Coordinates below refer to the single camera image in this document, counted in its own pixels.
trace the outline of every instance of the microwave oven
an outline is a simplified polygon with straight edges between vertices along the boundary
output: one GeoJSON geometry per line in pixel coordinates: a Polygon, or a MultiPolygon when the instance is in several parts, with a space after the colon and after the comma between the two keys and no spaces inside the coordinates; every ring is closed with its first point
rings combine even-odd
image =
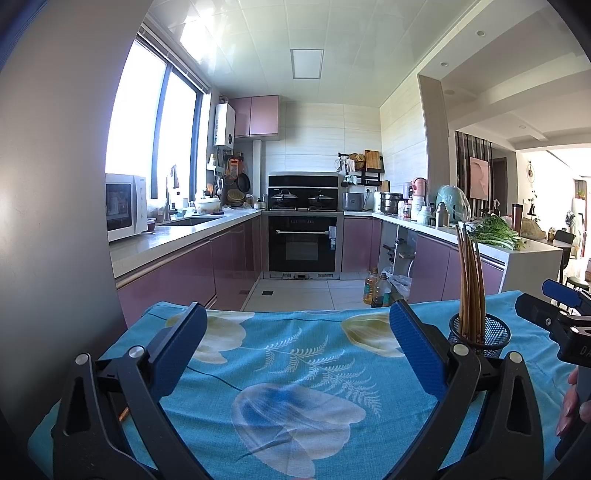
{"type": "Polygon", "coordinates": [[[109,242],[148,229],[146,179],[107,173],[105,197],[109,242]]]}

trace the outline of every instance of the window frame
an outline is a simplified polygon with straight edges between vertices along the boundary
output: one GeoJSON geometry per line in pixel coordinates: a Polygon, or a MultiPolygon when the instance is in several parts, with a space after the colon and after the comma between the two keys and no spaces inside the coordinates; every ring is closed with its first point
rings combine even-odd
{"type": "Polygon", "coordinates": [[[162,113],[164,110],[164,100],[166,98],[166,90],[168,88],[168,80],[171,74],[176,75],[179,79],[184,81],[190,88],[195,91],[195,107],[193,111],[193,127],[191,130],[191,150],[189,155],[189,202],[195,201],[195,193],[197,188],[197,145],[199,142],[199,123],[201,118],[201,105],[203,103],[204,93],[202,90],[191,82],[181,70],[179,70],[166,56],[162,55],[160,51],[154,48],[140,35],[136,35],[135,40],[150,52],[154,53],[166,65],[164,76],[162,79],[162,86],[160,87],[160,97],[158,99],[158,109],[156,111],[156,121],[154,122],[154,137],[152,139],[152,164],[151,164],[151,178],[150,178],[150,198],[158,198],[158,145],[160,142],[160,126],[162,124],[162,113]]]}

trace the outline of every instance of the green vegetable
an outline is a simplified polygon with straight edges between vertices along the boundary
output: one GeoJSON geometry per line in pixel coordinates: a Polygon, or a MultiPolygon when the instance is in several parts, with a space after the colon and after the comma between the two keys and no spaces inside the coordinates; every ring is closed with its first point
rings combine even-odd
{"type": "Polygon", "coordinates": [[[517,232],[511,230],[506,222],[496,215],[483,218],[482,222],[475,225],[473,234],[481,244],[494,245],[509,250],[519,250],[525,245],[517,232]]]}

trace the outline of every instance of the ceiling light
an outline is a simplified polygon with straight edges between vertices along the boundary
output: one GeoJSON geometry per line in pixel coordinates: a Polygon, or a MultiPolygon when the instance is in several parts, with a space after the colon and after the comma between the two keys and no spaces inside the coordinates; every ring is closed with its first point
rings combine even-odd
{"type": "Polygon", "coordinates": [[[294,79],[320,79],[324,50],[291,49],[291,71],[294,79]]]}

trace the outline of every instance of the stove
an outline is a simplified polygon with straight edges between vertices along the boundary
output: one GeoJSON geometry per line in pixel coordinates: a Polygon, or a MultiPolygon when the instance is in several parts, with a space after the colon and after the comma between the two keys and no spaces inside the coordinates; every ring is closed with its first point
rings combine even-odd
{"type": "Polygon", "coordinates": [[[269,210],[262,216],[263,278],[340,277],[343,251],[340,178],[332,172],[269,175],[269,210]]]}

